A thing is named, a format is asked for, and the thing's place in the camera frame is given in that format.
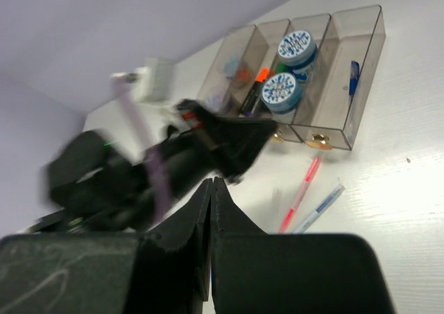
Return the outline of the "green cap highlighter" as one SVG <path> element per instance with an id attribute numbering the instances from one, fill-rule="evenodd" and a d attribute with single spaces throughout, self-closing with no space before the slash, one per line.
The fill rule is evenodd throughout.
<path id="1" fill-rule="evenodd" d="M 284 73 L 288 72 L 289 68 L 282 62 L 276 64 L 275 73 Z"/>

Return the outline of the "clear jar purple clips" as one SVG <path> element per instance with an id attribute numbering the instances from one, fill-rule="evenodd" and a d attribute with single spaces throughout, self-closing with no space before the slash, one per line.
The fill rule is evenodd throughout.
<path id="1" fill-rule="evenodd" d="M 226 113 L 230 97 L 226 88 L 221 86 L 211 87 L 204 96 L 203 103 L 213 112 Z"/>

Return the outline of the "orange cap highlighter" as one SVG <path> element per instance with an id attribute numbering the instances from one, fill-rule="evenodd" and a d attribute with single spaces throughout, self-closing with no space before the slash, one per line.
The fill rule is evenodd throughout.
<path id="1" fill-rule="evenodd" d="M 254 103 L 258 98 L 262 88 L 263 82 L 268 78 L 269 68 L 263 68 L 257 75 L 252 87 L 250 88 L 244 102 L 242 103 L 239 114 L 241 116 L 245 116 L 244 113 L 246 111 L 246 107 L 250 103 Z"/>

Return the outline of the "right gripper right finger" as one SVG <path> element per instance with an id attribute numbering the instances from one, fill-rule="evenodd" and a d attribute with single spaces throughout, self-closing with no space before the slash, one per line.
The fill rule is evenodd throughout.
<path id="1" fill-rule="evenodd" d="M 210 243 L 212 255 L 219 250 L 219 241 L 227 235 L 250 236 L 265 235 L 266 232 L 257 226 L 234 202 L 225 180 L 213 179 L 210 200 Z"/>

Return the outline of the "purple cap highlighter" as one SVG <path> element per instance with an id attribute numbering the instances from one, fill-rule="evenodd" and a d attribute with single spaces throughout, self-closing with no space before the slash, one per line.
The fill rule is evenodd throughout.
<path id="1" fill-rule="evenodd" d="M 245 117 L 255 117 L 260 109 L 260 104 L 260 100 L 256 100 L 254 103 L 248 104 L 244 113 Z"/>

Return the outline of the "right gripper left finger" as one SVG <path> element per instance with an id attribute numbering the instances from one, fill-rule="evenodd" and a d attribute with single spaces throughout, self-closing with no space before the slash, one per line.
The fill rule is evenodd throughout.
<path id="1" fill-rule="evenodd" d="M 138 263 L 139 307 L 200 307 L 210 288 L 210 199 L 205 180 L 189 201 L 152 231 Z"/>

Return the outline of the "clear jar blue clips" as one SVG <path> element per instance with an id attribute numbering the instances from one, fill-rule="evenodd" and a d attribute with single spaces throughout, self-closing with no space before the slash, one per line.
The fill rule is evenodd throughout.
<path id="1" fill-rule="evenodd" d="M 231 58 L 218 71 L 236 89 L 244 88 L 253 79 L 249 64 L 241 58 Z"/>

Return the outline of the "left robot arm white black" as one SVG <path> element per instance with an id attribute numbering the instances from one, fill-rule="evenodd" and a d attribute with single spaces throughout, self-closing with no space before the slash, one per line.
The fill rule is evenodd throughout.
<path id="1" fill-rule="evenodd" d="M 136 164 L 102 132 L 74 137 L 44 172 L 59 210 L 29 232 L 147 230 L 208 173 L 239 182 L 278 128 L 272 119 L 215 114 L 195 100 L 184 99 L 176 109 L 185 129 L 170 126 Z"/>

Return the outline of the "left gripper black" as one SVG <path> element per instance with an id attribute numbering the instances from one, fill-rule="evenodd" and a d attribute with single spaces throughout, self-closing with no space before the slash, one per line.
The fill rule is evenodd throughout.
<path id="1" fill-rule="evenodd" d="M 272 119 L 221 116 L 192 99 L 174 109 L 185 128 L 170 125 L 159 144 L 173 196 L 184 196 L 211 172 L 240 183 L 278 128 Z"/>

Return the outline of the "blue white tub front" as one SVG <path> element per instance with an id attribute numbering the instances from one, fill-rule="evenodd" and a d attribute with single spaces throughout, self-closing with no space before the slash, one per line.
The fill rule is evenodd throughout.
<path id="1" fill-rule="evenodd" d="M 262 87 L 261 100 L 275 114 L 286 114 L 298 106 L 304 90 L 292 73 L 278 73 Z"/>

